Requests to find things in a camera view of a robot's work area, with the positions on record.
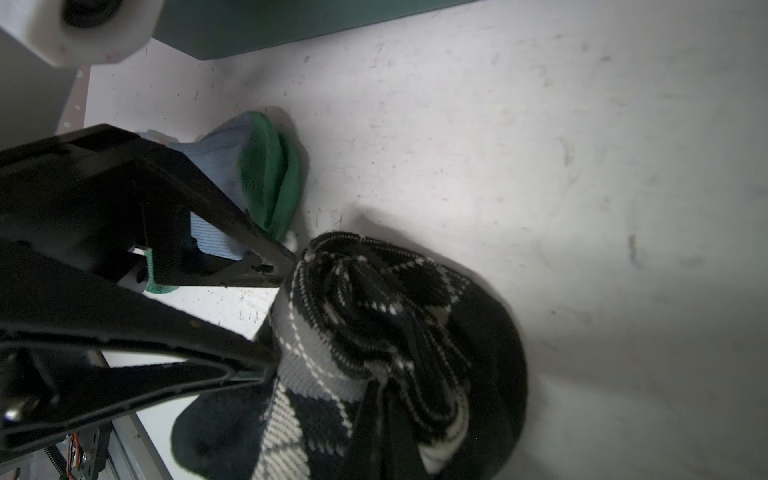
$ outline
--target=orange wire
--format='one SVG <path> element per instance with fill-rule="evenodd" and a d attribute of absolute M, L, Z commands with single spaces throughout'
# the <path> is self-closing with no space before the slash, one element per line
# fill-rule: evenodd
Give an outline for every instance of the orange wire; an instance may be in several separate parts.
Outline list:
<path fill-rule="evenodd" d="M 80 460 L 80 457 L 81 457 L 81 455 L 80 455 L 80 450 L 81 450 L 80 449 L 80 439 L 78 438 L 78 434 L 77 433 L 75 433 L 73 436 L 74 436 L 74 444 L 75 444 L 75 447 L 74 447 L 74 465 L 79 469 L 80 465 L 81 465 L 81 463 L 80 463 L 80 461 L 81 461 Z"/>
<path fill-rule="evenodd" d="M 67 476 L 69 477 L 69 480 L 76 480 L 76 478 L 73 477 L 71 473 L 72 440 L 73 439 L 74 439 L 74 435 L 71 435 L 69 437 L 69 442 L 67 443 Z"/>

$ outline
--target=white foam roller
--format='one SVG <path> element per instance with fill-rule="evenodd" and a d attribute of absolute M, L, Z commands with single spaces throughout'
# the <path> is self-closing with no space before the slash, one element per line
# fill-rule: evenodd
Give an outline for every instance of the white foam roller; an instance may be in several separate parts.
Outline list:
<path fill-rule="evenodd" d="M 103 25 L 77 28 L 65 0 L 0 0 L 0 27 L 55 67 L 115 63 L 149 41 L 164 0 L 123 0 Z"/>

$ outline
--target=scratched white table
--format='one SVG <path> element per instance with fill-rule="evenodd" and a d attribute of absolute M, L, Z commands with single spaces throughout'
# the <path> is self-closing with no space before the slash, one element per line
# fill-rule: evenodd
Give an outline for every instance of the scratched white table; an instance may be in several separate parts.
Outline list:
<path fill-rule="evenodd" d="M 85 122 L 192 141 L 266 111 L 308 159 L 302 243 L 354 230 L 474 270 L 530 360 L 500 478 L 765 478 L 767 14 L 488 0 L 218 61 L 151 41 L 93 68 Z M 159 300 L 250 336 L 273 294 Z M 140 413 L 176 480 L 188 402 Z"/>

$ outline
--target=teal panel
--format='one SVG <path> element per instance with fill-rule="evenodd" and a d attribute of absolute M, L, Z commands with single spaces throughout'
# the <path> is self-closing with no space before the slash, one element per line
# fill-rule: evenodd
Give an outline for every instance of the teal panel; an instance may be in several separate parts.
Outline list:
<path fill-rule="evenodd" d="M 468 1 L 166 0 L 154 37 L 209 60 Z"/>

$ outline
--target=knitted fabric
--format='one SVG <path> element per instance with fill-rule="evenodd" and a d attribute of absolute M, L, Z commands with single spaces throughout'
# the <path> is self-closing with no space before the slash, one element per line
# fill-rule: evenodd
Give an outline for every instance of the knitted fabric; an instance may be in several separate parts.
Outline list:
<path fill-rule="evenodd" d="M 390 243 L 315 239 L 256 340 L 280 351 L 276 378 L 200 396 L 174 425 L 177 460 L 207 478 L 491 478 L 520 435 L 509 315 Z"/>

